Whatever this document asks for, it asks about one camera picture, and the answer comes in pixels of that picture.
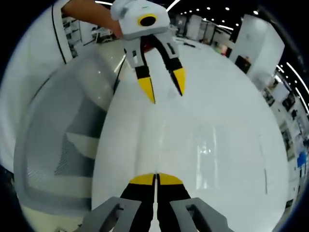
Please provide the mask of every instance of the human hand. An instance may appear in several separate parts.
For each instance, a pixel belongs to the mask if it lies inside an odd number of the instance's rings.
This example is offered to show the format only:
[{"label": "human hand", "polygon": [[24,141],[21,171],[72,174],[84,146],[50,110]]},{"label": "human hand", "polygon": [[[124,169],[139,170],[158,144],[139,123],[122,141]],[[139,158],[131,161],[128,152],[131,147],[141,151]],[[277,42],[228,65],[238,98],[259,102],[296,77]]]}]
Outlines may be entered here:
[{"label": "human hand", "polygon": [[118,39],[121,39],[124,36],[121,31],[121,27],[118,21],[113,20],[112,25],[111,25],[111,30]]}]

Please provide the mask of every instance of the black cable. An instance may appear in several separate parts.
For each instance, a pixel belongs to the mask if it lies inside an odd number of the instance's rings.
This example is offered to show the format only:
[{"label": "black cable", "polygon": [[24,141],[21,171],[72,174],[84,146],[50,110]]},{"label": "black cable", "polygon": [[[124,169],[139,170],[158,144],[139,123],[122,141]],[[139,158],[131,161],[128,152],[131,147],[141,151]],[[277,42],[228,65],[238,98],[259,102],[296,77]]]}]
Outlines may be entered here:
[{"label": "black cable", "polygon": [[60,46],[60,42],[59,42],[59,39],[58,39],[58,36],[57,36],[56,27],[55,27],[55,20],[54,20],[54,5],[52,6],[52,21],[53,21],[53,27],[54,27],[54,32],[55,32],[55,37],[56,37],[56,40],[57,40],[58,48],[59,48],[60,53],[61,53],[61,56],[62,56],[62,58],[63,58],[63,62],[64,62],[65,64],[67,64],[66,59],[64,58],[64,55],[63,55],[61,46]]},{"label": "black cable", "polygon": [[118,74],[117,74],[117,78],[116,78],[116,81],[115,81],[115,84],[114,84],[114,87],[113,87],[114,94],[115,94],[116,89],[117,89],[118,84],[119,84],[119,75],[120,75],[120,72],[121,72],[121,69],[122,69],[122,66],[123,66],[125,60],[126,60],[126,59],[124,59],[124,60],[122,61],[121,65],[120,65],[120,68],[119,68],[119,72],[118,72]]}]

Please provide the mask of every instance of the white tabletop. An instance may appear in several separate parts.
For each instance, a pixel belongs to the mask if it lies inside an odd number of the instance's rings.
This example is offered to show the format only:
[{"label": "white tabletop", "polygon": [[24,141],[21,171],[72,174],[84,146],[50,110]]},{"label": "white tabletop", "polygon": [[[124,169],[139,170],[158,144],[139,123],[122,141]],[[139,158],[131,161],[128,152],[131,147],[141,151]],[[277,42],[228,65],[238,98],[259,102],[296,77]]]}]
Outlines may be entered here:
[{"label": "white tabletop", "polygon": [[156,105],[126,71],[102,130],[92,207],[120,196],[137,175],[163,172],[225,215],[234,231],[272,231],[285,209],[289,179],[276,119],[240,69],[196,45],[179,45],[187,70],[183,97],[155,50],[146,59]]}]

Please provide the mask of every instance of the white wall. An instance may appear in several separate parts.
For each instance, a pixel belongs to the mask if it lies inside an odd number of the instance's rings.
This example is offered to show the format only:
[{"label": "white wall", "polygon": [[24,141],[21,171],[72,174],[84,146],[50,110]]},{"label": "white wall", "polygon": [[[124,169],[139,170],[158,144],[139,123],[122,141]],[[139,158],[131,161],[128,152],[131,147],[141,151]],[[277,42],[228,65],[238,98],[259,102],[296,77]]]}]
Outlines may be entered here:
[{"label": "white wall", "polygon": [[91,30],[94,27],[97,27],[97,25],[80,21],[80,30],[83,44],[86,44],[93,40],[91,36]]},{"label": "white wall", "polygon": [[284,50],[284,43],[275,29],[267,23],[267,31],[264,36],[260,54],[252,63],[248,76],[256,78],[260,73],[273,74]]},{"label": "white wall", "polygon": [[238,56],[249,57],[254,63],[260,54],[268,22],[245,15],[230,59],[235,63]]},{"label": "white wall", "polygon": [[284,43],[273,26],[254,16],[245,15],[230,59],[248,57],[247,75],[253,80],[262,73],[273,74],[284,50]]},{"label": "white wall", "polygon": [[201,22],[202,22],[202,17],[197,16],[195,14],[191,16],[190,21],[188,23],[188,29],[187,29],[187,37],[189,39],[197,41]]},{"label": "white wall", "polygon": [[214,27],[215,27],[215,25],[211,24],[211,23],[209,23],[208,26],[207,26],[207,30],[206,30],[206,33],[205,33],[205,38],[207,38],[208,41],[210,41],[211,38],[212,38]]},{"label": "white wall", "polygon": [[185,23],[187,21],[187,18],[183,15],[177,15],[176,16],[176,27],[178,27],[180,30],[179,30],[179,33],[182,34],[183,31],[184,31],[184,26],[185,26]]}]

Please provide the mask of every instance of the ceiling light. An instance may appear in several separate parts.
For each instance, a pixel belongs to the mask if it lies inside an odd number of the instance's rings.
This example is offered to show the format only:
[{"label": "ceiling light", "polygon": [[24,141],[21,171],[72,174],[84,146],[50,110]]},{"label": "ceiling light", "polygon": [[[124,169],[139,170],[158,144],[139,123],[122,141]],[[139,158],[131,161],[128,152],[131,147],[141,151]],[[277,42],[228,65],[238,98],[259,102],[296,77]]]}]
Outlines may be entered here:
[{"label": "ceiling light", "polygon": [[99,4],[103,4],[103,5],[112,5],[112,3],[110,2],[105,2],[105,1],[95,1],[96,3],[99,3]]},{"label": "ceiling light", "polygon": [[303,79],[300,77],[300,75],[296,72],[296,70],[289,64],[289,62],[286,62],[286,64],[289,66],[289,68],[295,73],[295,75],[298,77],[298,79],[300,80],[300,82],[303,84],[303,86],[305,87],[307,93],[309,94],[309,90],[305,84],[305,82],[303,81]]},{"label": "ceiling light", "polygon": [[178,2],[180,2],[180,0],[175,0],[175,1],[166,9],[166,11],[169,12],[170,9],[172,9]]},{"label": "ceiling light", "polygon": [[278,77],[277,75],[275,75],[275,79],[276,79],[276,81],[278,81],[279,83],[282,82],[282,80],[280,79],[280,77]]},{"label": "ceiling light", "polygon": [[296,92],[298,93],[298,95],[300,96],[301,101],[303,102],[303,104],[304,104],[304,106],[305,106],[305,109],[306,109],[306,111],[307,111],[307,114],[309,114],[309,110],[308,110],[308,107],[307,107],[307,105],[306,105],[306,103],[305,103],[305,100],[304,100],[303,96],[301,96],[301,94],[300,94],[298,88],[295,88],[295,90],[296,90]]},{"label": "ceiling light", "polygon": [[218,25],[218,27],[225,28],[225,29],[228,29],[228,30],[234,30],[233,28],[229,28],[229,27],[226,27],[226,26],[223,26],[223,25]]},{"label": "ceiling light", "polygon": [[279,65],[277,65],[277,68],[284,73],[283,69]]}]

